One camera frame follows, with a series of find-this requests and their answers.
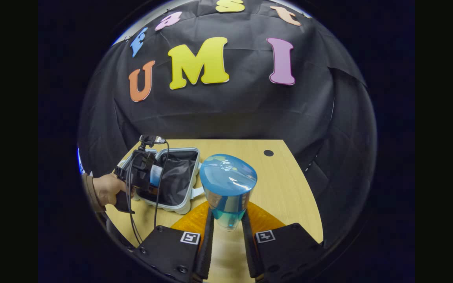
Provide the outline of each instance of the hand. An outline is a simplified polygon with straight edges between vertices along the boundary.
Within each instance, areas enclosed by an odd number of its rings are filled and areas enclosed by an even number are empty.
[[[99,178],[93,179],[94,190],[96,192],[97,200],[101,206],[106,204],[116,204],[116,194],[120,191],[125,190],[124,181],[118,179],[115,174],[107,174]]]

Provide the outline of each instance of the wooden table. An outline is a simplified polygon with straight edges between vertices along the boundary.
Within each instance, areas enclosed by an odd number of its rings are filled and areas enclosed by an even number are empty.
[[[168,140],[173,147],[196,147],[200,150],[200,161],[203,162],[213,154],[230,154],[251,165],[258,174],[258,182],[250,197],[250,201],[268,213],[277,217],[284,224],[298,222],[318,242],[322,242],[322,224],[316,201],[298,167],[295,158],[282,140]],[[127,155],[139,145],[134,146]],[[158,151],[166,149],[166,145],[155,145]],[[264,155],[271,150],[274,155]],[[195,187],[202,184],[197,175]],[[191,200],[191,209],[205,202],[205,196],[199,195]],[[134,220],[145,239],[153,230],[154,206],[147,205],[143,200],[132,201],[135,211]],[[137,240],[131,228],[129,214],[121,213],[112,205],[106,206],[106,213],[117,229],[134,246]],[[182,215],[175,212],[158,210],[157,225],[171,227]],[[254,282],[249,277],[246,261],[246,249],[242,225],[233,232],[227,232],[214,223],[212,241],[212,259],[207,282]]]

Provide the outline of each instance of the foam letter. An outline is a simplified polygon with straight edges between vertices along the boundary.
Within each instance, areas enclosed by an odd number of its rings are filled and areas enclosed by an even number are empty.
[[[223,65],[223,46],[227,43],[224,37],[212,37],[204,41],[197,56],[185,45],[179,45],[169,50],[168,55],[172,58],[172,82],[169,84],[171,90],[186,86],[183,73],[194,85],[204,66],[204,75],[201,81],[205,84],[216,84],[228,82],[230,76],[225,72]]]
[[[137,37],[134,39],[134,41],[131,43],[131,47],[133,48],[133,58],[135,54],[141,49],[142,46],[142,40],[144,39],[144,32],[148,28],[142,29],[142,31],[137,35]]]
[[[219,0],[216,2],[216,10],[224,13],[226,11],[244,11],[244,5],[241,0]]]
[[[151,91],[151,70],[153,65],[155,65],[155,60],[144,64],[142,67],[144,71],[144,89],[142,91],[137,90],[137,75],[139,75],[140,70],[134,70],[129,75],[129,90],[131,90],[131,99],[133,102],[140,102],[148,97]]]
[[[181,20],[181,18],[179,18],[179,16],[181,16],[181,14],[182,14],[181,11],[177,11],[174,14],[171,14],[171,15],[163,18],[162,21],[160,21],[160,23],[157,25],[155,30],[161,30],[164,27],[168,27],[168,26],[174,25],[179,20]]]
[[[272,45],[274,53],[274,72],[269,77],[270,81],[275,84],[294,85],[295,78],[291,75],[291,58],[289,56],[293,45],[278,38],[267,38],[267,41]]]
[[[272,9],[277,11],[277,14],[279,15],[279,18],[284,20],[285,22],[288,22],[292,25],[295,26],[300,26],[302,25],[300,22],[293,20],[291,16],[295,16],[292,12],[288,11],[287,9],[284,9],[283,7],[277,7],[277,6],[270,6]]]

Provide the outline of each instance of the open case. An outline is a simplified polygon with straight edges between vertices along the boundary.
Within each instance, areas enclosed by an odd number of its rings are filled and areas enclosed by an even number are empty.
[[[147,152],[155,155],[155,165],[164,166],[168,157],[167,149],[157,151],[146,149]],[[164,174],[160,180],[160,197],[158,207],[166,211],[175,211],[179,214],[186,214],[190,211],[190,200],[204,192],[203,187],[194,188],[197,182],[197,174],[200,169],[200,151],[196,147],[181,147],[169,149],[169,160],[167,161]],[[119,167],[131,161],[132,154],[120,161]],[[136,190],[134,200],[143,199],[147,204],[155,205],[157,199],[156,190]]]

